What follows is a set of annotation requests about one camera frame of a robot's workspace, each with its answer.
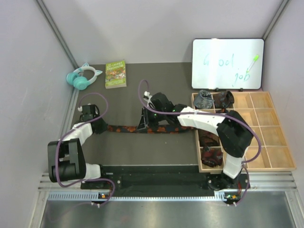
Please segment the dark orange floral tie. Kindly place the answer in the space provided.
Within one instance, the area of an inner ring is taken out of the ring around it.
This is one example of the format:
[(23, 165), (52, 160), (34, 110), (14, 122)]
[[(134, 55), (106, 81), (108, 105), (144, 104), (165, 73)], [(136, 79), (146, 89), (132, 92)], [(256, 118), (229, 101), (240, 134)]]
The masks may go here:
[(116, 133), (147, 133), (147, 134), (177, 134), (185, 133), (188, 131), (196, 130), (194, 127), (162, 124), (158, 126), (122, 126), (122, 125), (107, 125), (103, 128), (103, 132), (116, 132)]

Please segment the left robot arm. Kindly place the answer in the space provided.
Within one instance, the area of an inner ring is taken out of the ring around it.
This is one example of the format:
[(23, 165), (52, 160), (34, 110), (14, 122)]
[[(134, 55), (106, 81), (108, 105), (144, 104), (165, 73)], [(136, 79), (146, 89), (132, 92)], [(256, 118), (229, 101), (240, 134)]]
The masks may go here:
[(101, 134), (107, 130), (107, 123), (100, 117), (99, 108), (95, 104), (87, 104), (78, 108), (81, 112), (79, 121), (72, 132), (62, 142), (49, 142), (47, 145), (48, 175), (51, 182), (91, 180), (97, 188), (107, 185), (108, 177), (103, 174), (100, 164), (85, 162), (82, 145), (93, 134)]

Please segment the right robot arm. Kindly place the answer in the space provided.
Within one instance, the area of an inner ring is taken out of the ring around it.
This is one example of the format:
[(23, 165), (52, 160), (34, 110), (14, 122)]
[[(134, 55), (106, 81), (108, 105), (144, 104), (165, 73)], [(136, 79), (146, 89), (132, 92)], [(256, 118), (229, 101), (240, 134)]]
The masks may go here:
[(173, 105), (165, 94), (152, 95), (147, 91), (143, 93), (140, 101), (147, 111), (146, 124), (156, 124), (164, 119), (170, 125), (192, 127), (216, 135), (227, 154), (222, 183), (227, 188), (238, 184), (245, 153), (254, 137), (253, 131), (238, 112), (219, 114), (195, 110), (183, 104)]

